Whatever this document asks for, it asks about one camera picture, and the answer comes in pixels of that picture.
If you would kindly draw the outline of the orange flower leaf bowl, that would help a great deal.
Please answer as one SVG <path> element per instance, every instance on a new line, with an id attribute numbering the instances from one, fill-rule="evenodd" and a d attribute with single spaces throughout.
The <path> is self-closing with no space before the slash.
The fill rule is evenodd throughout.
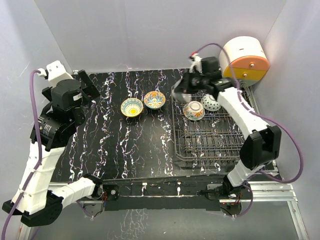
<path id="1" fill-rule="evenodd" d="M 201 120 L 205 116 L 205 109 L 198 101 L 191 101 L 185 104 L 182 112 L 183 115 L 191 121 Z"/>

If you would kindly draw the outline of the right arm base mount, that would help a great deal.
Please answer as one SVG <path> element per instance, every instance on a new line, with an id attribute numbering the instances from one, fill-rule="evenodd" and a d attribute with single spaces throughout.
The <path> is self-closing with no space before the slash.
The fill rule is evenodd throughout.
<path id="1" fill-rule="evenodd" d="M 242 207 L 239 210 L 236 210 L 241 205 L 242 193 L 247 191 L 250 194 L 250 202 L 248 207 L 245 210 L 242 210 Z M 235 198 L 234 202 L 221 203 L 220 210 L 225 216 L 236 218 L 245 215 L 252 207 L 254 195 L 251 189 L 251 186 L 248 182 L 244 182 L 240 186 L 235 188 L 229 187 L 226 185 L 219 185 L 217 187 L 209 189 L 208 186 L 197 192 L 198 196 L 205 196 L 208 200 L 220 200 L 222 198 Z"/>

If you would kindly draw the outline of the blue wave pattern bowl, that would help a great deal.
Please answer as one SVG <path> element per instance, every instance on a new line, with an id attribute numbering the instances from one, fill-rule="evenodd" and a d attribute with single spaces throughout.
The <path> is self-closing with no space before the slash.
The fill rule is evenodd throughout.
<path id="1" fill-rule="evenodd" d="M 210 112 L 216 112 L 221 109 L 221 105 L 210 94 L 205 94 L 202 97 L 200 103 L 202 104 L 202 106 L 205 110 L 210 111 Z"/>

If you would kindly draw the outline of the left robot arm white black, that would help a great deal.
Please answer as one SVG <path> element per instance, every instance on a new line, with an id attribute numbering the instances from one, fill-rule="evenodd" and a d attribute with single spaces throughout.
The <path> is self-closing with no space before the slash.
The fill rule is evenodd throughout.
<path id="1" fill-rule="evenodd" d="M 86 120 L 84 108 L 100 96 L 85 70 L 77 75 L 79 78 L 75 79 L 67 74 L 42 90 L 48 104 L 41 113 L 37 112 L 34 76 L 31 75 L 34 125 L 29 157 L 16 194 L 2 205 L 9 218 L 20 216 L 20 221 L 28 227 L 50 225 L 70 204 L 82 198 L 97 200 L 103 195 L 102 180 L 92 174 L 85 174 L 59 189 L 49 189 L 56 164 L 69 139 Z"/>

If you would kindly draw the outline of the red rim grey pattern bowl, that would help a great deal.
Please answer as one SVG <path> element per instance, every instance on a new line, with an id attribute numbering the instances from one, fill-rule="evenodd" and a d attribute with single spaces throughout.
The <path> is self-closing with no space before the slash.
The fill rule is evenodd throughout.
<path id="1" fill-rule="evenodd" d="M 192 96 L 190 94 L 173 91 L 172 96 L 175 100 L 179 101 L 180 103 L 187 104 L 192 101 Z"/>

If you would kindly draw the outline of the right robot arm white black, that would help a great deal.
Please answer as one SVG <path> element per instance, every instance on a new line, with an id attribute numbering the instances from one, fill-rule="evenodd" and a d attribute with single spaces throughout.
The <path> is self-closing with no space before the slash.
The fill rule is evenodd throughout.
<path id="1" fill-rule="evenodd" d="M 248 178 L 279 156 L 282 132 L 278 126 L 270 126 L 256 115 L 242 97 L 238 80 L 222 77 L 216 57 L 201 58 L 194 53 L 189 60 L 191 66 L 171 91 L 176 100 L 185 104 L 183 114 L 193 121 L 204 114 L 205 105 L 190 98 L 191 94 L 204 90 L 228 112 L 244 137 L 238 163 L 223 178 L 222 185 L 213 190 L 233 199 Z"/>

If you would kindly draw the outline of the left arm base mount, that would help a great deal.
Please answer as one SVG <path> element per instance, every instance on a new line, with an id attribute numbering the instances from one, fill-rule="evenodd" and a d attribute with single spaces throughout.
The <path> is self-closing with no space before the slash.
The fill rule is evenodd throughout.
<path id="1" fill-rule="evenodd" d="M 95 218 L 105 210 L 108 201 L 116 201 L 118 198 L 119 187 L 116 184 L 101 184 L 95 188 L 93 195 L 77 200 L 76 204 L 83 210 L 86 216 Z M 87 207 L 94 207 L 96 204 L 100 204 L 100 210 L 97 213 L 93 213 L 87 209 Z"/>

